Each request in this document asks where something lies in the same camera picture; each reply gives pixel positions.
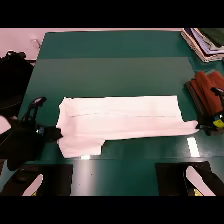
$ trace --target brown cloth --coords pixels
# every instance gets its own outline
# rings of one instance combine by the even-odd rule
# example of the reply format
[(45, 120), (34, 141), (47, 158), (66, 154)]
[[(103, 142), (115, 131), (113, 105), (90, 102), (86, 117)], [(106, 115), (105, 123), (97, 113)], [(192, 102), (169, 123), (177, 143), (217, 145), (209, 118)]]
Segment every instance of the brown cloth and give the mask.
[(203, 102), (209, 115), (214, 115), (223, 111), (219, 96), (211, 91), (212, 87), (224, 88), (224, 78), (219, 71), (206, 75), (203, 71), (195, 74), (195, 79), (191, 80), (191, 85)]

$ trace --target white wall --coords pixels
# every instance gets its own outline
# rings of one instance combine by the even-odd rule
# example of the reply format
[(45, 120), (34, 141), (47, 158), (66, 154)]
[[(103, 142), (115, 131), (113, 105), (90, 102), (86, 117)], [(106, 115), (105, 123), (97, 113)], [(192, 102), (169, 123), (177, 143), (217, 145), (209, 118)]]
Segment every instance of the white wall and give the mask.
[(40, 43), (46, 32), (84, 31), (84, 30), (166, 30), (179, 31), (181, 28), (0, 28), (0, 57), (8, 50), (26, 53), (26, 59), (36, 59), (38, 47), (33, 46), (32, 39)]

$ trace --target green table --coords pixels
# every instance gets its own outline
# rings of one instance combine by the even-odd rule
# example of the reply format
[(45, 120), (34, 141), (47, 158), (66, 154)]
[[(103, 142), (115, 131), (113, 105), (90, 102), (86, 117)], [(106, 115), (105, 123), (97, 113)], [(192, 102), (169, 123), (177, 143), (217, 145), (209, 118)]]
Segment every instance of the green table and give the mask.
[[(197, 119), (184, 88), (198, 70), (223, 71), (222, 62), (203, 63), (180, 32), (67, 32), (45, 35), (20, 110), (45, 96), (37, 121), (56, 125), (63, 97), (177, 95), (184, 120)], [(200, 158), (192, 158), (188, 137)], [(205, 161), (224, 181), (224, 138), (193, 136), (106, 141), (90, 160), (64, 159), (56, 143), (47, 144), (31, 163), (73, 163), (72, 195), (158, 195), (157, 162)]]

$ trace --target dark green cloth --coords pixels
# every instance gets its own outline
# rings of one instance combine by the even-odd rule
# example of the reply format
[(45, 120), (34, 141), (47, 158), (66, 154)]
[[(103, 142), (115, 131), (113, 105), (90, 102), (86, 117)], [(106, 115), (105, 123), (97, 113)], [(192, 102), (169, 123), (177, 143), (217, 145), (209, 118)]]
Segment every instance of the dark green cloth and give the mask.
[(216, 47), (224, 46), (224, 28), (198, 28)]

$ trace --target white towel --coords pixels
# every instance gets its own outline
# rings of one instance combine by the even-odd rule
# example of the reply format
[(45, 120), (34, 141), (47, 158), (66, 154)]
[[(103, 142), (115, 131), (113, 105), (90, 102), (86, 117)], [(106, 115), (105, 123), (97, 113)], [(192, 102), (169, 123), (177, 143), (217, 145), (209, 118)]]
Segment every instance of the white towel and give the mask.
[(177, 96), (64, 98), (58, 141), (65, 158), (99, 155), (105, 140), (189, 135), (197, 121), (184, 122)]

